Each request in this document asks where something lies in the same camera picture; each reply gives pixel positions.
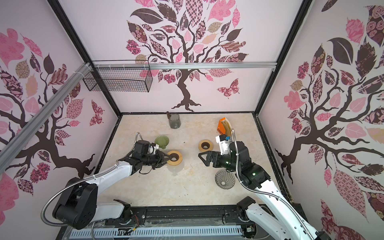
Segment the green glass dripper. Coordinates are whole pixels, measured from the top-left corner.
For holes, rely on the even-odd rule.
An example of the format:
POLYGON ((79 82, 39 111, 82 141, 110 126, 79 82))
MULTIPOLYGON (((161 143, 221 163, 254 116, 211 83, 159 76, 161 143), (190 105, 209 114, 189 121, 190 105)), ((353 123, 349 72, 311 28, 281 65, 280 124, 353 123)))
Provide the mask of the green glass dripper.
POLYGON ((156 137, 155 144, 158 145, 161 149, 165 150, 170 142, 170 139, 168 136, 161 135, 156 137))

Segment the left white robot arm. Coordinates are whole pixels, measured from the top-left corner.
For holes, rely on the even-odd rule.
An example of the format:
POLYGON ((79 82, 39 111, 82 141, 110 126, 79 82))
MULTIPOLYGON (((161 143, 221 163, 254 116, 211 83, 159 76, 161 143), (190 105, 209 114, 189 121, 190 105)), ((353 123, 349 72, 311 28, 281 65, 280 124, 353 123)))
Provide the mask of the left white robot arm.
POLYGON ((67 186, 55 195, 59 200, 53 210, 53 218, 77 230, 92 222, 108 219, 119 219, 127 223, 133 215, 131 205, 118 199, 110 203, 99 203, 99 195, 115 183, 140 171, 143 166, 150 166, 155 170, 172 159, 159 150, 138 159, 131 157, 131 154, 93 177, 83 180, 73 178, 68 181, 67 186))

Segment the orange coffee filter pack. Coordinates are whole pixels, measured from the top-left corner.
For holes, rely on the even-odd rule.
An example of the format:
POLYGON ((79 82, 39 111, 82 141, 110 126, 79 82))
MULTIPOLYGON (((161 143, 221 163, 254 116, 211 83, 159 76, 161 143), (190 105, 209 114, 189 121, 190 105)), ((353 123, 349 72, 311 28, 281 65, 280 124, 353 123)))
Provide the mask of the orange coffee filter pack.
POLYGON ((217 131, 220 135, 227 135, 231 136, 232 132, 232 125, 230 121, 227 118, 222 118, 219 120, 217 131))

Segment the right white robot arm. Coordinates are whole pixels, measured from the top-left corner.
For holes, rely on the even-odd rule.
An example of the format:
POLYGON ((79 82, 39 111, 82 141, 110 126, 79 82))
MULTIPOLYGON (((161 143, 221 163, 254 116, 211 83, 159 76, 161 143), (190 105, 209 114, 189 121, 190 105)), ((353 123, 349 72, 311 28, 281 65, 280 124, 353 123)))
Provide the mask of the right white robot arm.
POLYGON ((199 153, 207 166, 234 171, 239 183, 256 194, 270 210, 266 212, 250 197, 238 202, 241 220, 250 220, 262 227, 275 240, 329 240, 324 231, 316 230, 288 202, 270 175, 250 157, 241 141, 231 142, 228 153, 216 151, 199 153))

